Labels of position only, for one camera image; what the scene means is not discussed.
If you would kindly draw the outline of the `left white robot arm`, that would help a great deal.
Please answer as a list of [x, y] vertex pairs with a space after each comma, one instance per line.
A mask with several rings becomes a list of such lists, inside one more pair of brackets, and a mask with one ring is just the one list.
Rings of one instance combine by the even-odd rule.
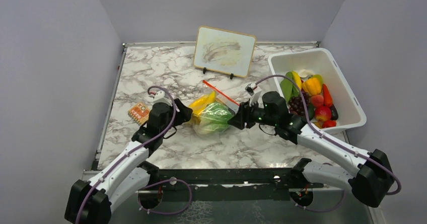
[[170, 128], [191, 116], [192, 109], [179, 99], [172, 104], [156, 102], [147, 122], [110, 165], [90, 180], [72, 185], [64, 218], [71, 223], [109, 223], [113, 212], [135, 191], [156, 187], [158, 175], [140, 164], [158, 149]]

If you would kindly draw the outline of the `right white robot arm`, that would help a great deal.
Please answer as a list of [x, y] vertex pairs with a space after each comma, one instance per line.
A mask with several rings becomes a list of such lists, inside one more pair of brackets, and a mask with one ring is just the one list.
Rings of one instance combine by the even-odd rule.
[[337, 165], [324, 166], [313, 160], [300, 160], [291, 172], [297, 187], [322, 183], [351, 193], [361, 203], [378, 207], [395, 180], [387, 155], [352, 146], [320, 130], [304, 118], [288, 111], [285, 98], [270, 91], [262, 96], [263, 106], [241, 103], [228, 124], [240, 130], [255, 124], [272, 126], [274, 134], [294, 144], [310, 148]]

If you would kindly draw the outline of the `green lettuce head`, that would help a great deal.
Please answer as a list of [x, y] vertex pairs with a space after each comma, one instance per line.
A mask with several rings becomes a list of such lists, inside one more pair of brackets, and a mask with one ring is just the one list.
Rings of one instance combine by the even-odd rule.
[[227, 122], [233, 116], [234, 112], [226, 105], [214, 102], [196, 115], [196, 123], [193, 128], [199, 135], [222, 133], [229, 127]]

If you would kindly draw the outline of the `clear zip top bag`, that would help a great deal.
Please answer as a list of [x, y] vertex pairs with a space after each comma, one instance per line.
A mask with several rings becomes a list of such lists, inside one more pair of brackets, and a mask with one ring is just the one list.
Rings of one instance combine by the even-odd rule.
[[189, 123], [198, 135], [220, 134], [229, 128], [239, 104], [206, 80], [201, 86], [202, 94], [188, 106], [192, 109]]

